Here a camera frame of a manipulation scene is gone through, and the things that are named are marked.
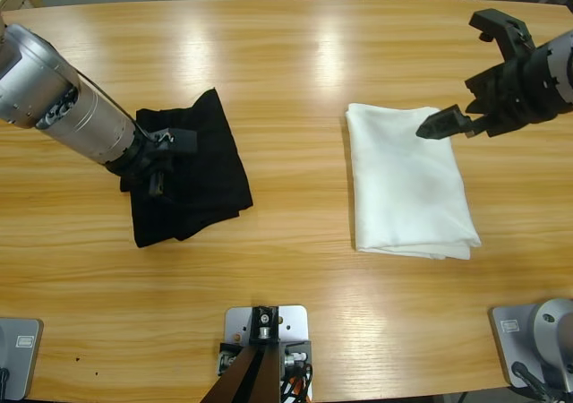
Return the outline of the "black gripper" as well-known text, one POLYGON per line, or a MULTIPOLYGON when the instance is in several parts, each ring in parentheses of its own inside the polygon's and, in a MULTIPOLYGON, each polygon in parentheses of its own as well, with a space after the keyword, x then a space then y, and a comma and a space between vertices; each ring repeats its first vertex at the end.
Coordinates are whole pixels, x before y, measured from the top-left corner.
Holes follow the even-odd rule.
POLYGON ((166 176, 173 170, 172 151, 166 142, 135 141, 105 168, 120 177, 122 193, 141 188, 146 196, 159 197, 166 193, 166 176))
POLYGON ((417 128, 420 138, 487 133, 493 137, 572 111, 572 41, 553 39, 532 53, 514 57, 466 81, 475 99, 429 115, 417 128))

